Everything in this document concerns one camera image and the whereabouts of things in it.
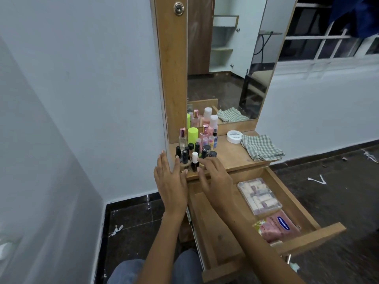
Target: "mirror frame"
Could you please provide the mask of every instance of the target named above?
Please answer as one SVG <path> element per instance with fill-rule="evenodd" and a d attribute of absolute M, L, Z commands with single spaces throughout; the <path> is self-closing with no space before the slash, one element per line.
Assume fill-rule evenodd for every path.
<path fill-rule="evenodd" d="M 187 114 L 183 113 L 187 111 L 187 0 L 150 0 L 150 2 L 152 10 L 155 9 L 152 13 L 157 26 L 168 142 L 170 144 L 177 143 L 179 129 L 187 126 Z M 174 5 L 177 2 L 181 2 L 184 5 L 184 12 L 181 16 L 177 16 L 174 12 Z M 280 49 L 283 47 L 296 4 L 297 0 L 292 8 L 287 28 L 283 33 Z M 279 55 L 280 52 L 278 52 L 273 72 L 275 72 Z M 271 75 L 258 118 L 235 123 L 219 124 L 218 135 L 225 135 L 230 130 L 240 132 L 255 130 L 273 75 L 274 74 Z"/>

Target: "wooden drawer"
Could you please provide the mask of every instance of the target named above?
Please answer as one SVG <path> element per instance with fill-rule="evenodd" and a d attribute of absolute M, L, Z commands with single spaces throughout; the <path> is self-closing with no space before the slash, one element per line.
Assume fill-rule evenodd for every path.
<path fill-rule="evenodd" d="M 301 236 L 273 246 L 279 255 L 301 254 L 321 245 L 346 229 L 341 223 L 325 228 L 320 227 L 268 167 L 248 168 L 232 172 L 229 175 L 234 183 L 234 202 L 251 225 L 266 215 L 262 214 L 257 217 L 251 212 L 236 184 L 241 181 L 262 177 L 282 203 L 282 210 L 294 224 L 301 227 Z M 204 283 L 226 283 L 231 281 L 243 270 L 249 269 L 247 259 L 232 232 L 211 207 L 202 192 L 200 182 L 198 180 L 189 181 L 188 190 L 188 213 L 190 214 L 189 218 L 192 221 L 196 245 L 204 269 L 202 273 L 203 281 Z"/>

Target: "mirror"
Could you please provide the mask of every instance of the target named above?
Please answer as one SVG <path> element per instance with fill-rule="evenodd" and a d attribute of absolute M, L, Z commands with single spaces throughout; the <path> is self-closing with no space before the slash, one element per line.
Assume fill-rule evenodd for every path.
<path fill-rule="evenodd" d="M 191 127 L 202 126 L 206 107 L 218 124 L 258 118 L 287 28 L 273 24 L 278 7 L 266 1 L 187 0 Z"/>

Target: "blue cloth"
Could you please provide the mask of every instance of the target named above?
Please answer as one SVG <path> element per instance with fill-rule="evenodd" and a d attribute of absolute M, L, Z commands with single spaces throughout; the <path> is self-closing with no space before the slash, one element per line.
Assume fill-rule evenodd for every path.
<path fill-rule="evenodd" d="M 334 0 L 329 24 L 345 14 L 353 37 L 379 34 L 379 0 Z"/>
<path fill-rule="evenodd" d="M 133 284 L 143 267 L 145 260 L 135 259 L 121 262 L 109 277 L 107 284 Z M 173 266 L 172 284 L 200 284 L 201 263 L 199 255 L 193 249 L 179 255 Z"/>

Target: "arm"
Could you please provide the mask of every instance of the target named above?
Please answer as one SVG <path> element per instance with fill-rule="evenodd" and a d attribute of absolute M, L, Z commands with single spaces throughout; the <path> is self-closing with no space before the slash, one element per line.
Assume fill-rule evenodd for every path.
<path fill-rule="evenodd" d="M 154 178 L 164 204 L 158 234 L 145 261 L 137 284 L 169 284 L 179 228 L 187 207 L 187 170 L 180 173 L 179 158 L 171 173 L 166 153 L 158 156 Z"/>
<path fill-rule="evenodd" d="M 211 184 L 198 168 L 203 191 L 220 218 L 229 227 L 263 284 L 304 284 L 275 250 L 242 215 L 233 201 L 232 178 L 217 158 L 198 159 L 211 175 Z"/>

